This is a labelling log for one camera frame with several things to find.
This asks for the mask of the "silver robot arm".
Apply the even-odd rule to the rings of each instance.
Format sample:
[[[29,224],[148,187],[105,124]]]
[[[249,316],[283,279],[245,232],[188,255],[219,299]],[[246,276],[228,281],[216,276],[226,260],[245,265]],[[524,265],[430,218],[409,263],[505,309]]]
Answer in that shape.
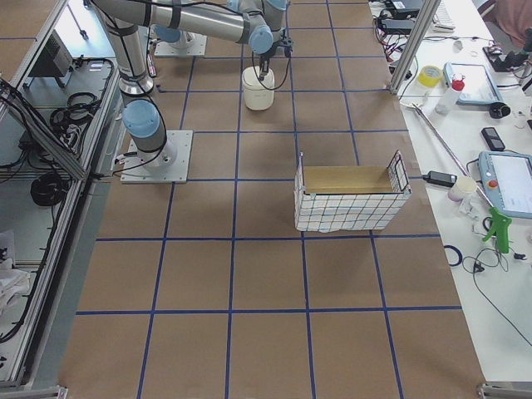
[[[150,24],[246,44],[263,54],[282,36],[285,1],[155,1]]]
[[[139,27],[163,27],[247,45],[259,55],[259,70],[268,71],[278,47],[289,49],[285,1],[95,1],[116,55],[119,88],[125,105],[123,124],[136,145],[140,166],[155,170],[174,162],[165,123],[151,98],[154,88]]]

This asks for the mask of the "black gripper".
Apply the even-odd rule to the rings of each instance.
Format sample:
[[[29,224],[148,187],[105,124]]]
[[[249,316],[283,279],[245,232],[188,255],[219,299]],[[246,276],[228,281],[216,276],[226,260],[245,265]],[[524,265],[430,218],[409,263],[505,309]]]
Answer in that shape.
[[[268,75],[268,59],[276,54],[282,53],[286,58],[290,58],[293,52],[293,40],[291,37],[281,37],[259,59],[259,81],[264,81]]]

